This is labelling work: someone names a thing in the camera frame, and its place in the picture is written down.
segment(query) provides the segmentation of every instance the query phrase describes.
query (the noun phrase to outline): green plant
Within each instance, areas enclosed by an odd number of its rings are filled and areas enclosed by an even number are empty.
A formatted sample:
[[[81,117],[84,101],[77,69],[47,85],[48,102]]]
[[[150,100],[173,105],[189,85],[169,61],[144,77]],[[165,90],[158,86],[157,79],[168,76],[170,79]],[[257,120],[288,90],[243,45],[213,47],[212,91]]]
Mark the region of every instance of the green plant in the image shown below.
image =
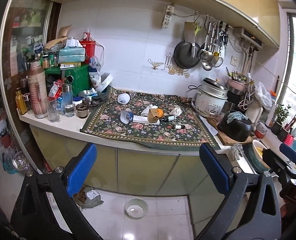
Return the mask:
[[[283,124],[284,120],[289,116],[290,105],[285,107],[284,105],[279,105],[276,110],[276,122],[279,124]]]

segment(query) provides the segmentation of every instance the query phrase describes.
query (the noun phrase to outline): black pot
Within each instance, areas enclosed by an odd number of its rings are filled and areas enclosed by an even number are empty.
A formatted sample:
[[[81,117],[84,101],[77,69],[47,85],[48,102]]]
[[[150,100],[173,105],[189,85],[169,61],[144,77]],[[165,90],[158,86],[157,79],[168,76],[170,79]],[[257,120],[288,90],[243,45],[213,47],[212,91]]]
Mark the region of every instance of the black pot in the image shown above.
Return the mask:
[[[273,126],[271,127],[271,132],[272,132],[273,134],[275,134],[275,135],[278,135],[279,132],[280,132],[280,130],[281,130],[281,128],[282,128],[282,125],[279,124],[279,123],[277,123],[277,122],[275,122],[275,123],[273,124]]]
[[[238,142],[245,142],[252,130],[252,122],[250,119],[241,121],[234,119],[231,123],[227,123],[227,116],[236,111],[228,111],[220,124],[217,125],[219,131],[226,134],[231,139]]]
[[[281,141],[282,143],[286,140],[286,137],[288,136],[289,132],[286,131],[284,128],[282,128],[280,131],[279,131],[279,134],[278,134],[278,139],[279,141]]]

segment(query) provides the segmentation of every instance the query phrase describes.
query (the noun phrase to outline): blue gripper pad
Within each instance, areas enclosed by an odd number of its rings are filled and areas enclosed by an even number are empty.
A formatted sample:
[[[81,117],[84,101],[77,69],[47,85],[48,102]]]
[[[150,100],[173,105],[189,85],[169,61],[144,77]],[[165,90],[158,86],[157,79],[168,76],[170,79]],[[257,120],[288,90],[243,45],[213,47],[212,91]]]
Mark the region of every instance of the blue gripper pad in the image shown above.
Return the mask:
[[[88,173],[97,159],[97,148],[87,143],[77,157],[72,158],[65,167],[64,183],[70,197],[80,191]]]
[[[227,156],[217,154],[209,143],[200,146],[199,156],[217,191],[227,196],[233,184],[232,165]]]
[[[281,153],[283,153],[290,161],[293,163],[296,163],[296,152],[291,149],[288,145],[285,143],[280,144],[279,150]]]

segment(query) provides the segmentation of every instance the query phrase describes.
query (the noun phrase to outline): rice cooker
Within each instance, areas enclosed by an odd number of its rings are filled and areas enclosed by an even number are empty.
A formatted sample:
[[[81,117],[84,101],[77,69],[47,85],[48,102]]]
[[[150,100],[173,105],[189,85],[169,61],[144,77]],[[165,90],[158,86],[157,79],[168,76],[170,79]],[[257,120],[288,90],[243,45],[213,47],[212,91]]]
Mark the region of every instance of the rice cooker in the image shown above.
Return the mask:
[[[227,101],[228,90],[210,78],[204,78],[195,101],[196,112],[203,117],[216,118]]]

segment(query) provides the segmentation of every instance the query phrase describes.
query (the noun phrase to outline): blue paper cup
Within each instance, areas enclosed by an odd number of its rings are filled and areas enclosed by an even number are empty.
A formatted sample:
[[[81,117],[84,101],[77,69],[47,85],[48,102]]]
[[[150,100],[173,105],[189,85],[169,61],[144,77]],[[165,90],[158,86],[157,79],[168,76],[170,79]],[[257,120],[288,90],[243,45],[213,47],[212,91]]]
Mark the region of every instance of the blue paper cup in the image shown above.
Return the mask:
[[[129,124],[134,119],[133,112],[127,112],[127,111],[121,111],[120,112],[120,121],[122,121],[124,124]]]

